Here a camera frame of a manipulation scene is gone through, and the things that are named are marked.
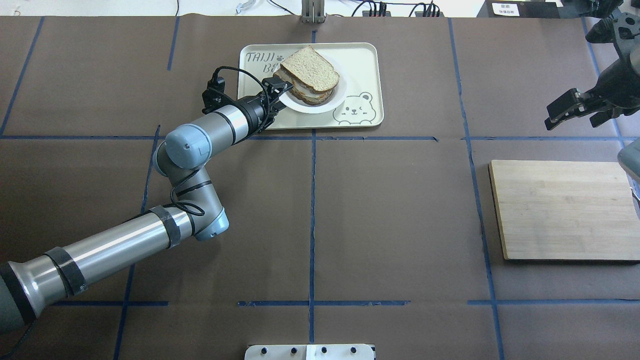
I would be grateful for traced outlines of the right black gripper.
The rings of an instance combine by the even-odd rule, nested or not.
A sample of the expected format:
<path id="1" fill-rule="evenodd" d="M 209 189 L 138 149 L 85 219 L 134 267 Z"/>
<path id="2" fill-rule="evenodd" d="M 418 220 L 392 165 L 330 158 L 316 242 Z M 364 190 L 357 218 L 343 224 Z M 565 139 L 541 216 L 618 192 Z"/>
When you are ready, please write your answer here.
<path id="1" fill-rule="evenodd" d="M 544 125 L 551 131 L 567 120 L 594 113 L 589 121 L 597 128 L 621 115 L 631 116 L 639 107 L 639 73 L 630 60 L 616 60 L 601 73 L 592 89 L 583 92 L 570 88 L 547 105 Z"/>

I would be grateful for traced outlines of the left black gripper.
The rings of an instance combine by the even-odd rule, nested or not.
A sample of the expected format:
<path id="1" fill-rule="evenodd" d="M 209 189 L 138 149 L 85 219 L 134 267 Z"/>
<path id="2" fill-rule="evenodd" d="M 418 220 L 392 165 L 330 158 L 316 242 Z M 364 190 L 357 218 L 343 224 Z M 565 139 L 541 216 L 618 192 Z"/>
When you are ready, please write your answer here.
<path id="1" fill-rule="evenodd" d="M 248 135 L 263 132 L 274 123 L 279 112 L 286 109 L 286 105 L 279 100 L 280 96 L 294 87 L 291 82 L 278 76 L 263 79 L 261 85 L 263 91 L 238 100 L 238 109 L 247 119 Z"/>

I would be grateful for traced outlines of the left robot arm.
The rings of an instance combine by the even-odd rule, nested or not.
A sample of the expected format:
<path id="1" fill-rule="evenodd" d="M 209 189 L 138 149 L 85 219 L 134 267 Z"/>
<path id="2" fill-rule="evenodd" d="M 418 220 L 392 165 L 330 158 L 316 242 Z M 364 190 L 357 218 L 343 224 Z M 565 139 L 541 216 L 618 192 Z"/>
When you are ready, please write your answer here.
<path id="1" fill-rule="evenodd" d="M 32 323 L 46 306 L 77 296 L 89 285 L 183 240 L 209 240 L 228 229 L 226 210 L 206 163 L 272 125 L 285 108 L 280 97 L 293 85 L 268 77 L 258 94 L 237 100 L 225 94 L 225 87 L 224 79 L 213 75 L 202 95 L 203 116 L 172 130 L 153 153 L 155 168 L 172 186 L 169 203 L 35 259 L 1 265 L 2 333 Z"/>

